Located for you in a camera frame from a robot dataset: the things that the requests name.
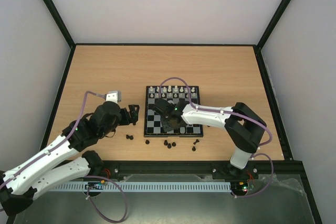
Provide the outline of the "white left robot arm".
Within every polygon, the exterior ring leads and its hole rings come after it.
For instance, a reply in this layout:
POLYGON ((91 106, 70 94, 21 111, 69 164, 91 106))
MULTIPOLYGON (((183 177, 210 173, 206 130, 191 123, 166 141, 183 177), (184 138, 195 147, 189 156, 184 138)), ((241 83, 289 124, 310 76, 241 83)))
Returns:
POLYGON ((1 172, 1 206, 8 216, 16 215, 54 187, 73 179, 100 174, 103 161, 87 148, 97 144, 118 126, 135 125, 139 105, 120 108, 112 101, 93 113, 80 114, 56 139, 17 167, 1 172))

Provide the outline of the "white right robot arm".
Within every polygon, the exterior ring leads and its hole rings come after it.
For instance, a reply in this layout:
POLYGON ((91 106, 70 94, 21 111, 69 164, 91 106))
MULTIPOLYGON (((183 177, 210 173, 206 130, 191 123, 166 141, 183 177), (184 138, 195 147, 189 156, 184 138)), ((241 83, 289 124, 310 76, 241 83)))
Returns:
POLYGON ((173 104, 158 99, 153 110, 160 115, 166 132, 192 124, 225 129, 235 145, 228 169, 236 178, 247 172, 247 163, 257 152, 261 139, 267 132, 267 124, 241 102, 233 107, 219 108, 188 101, 173 104))

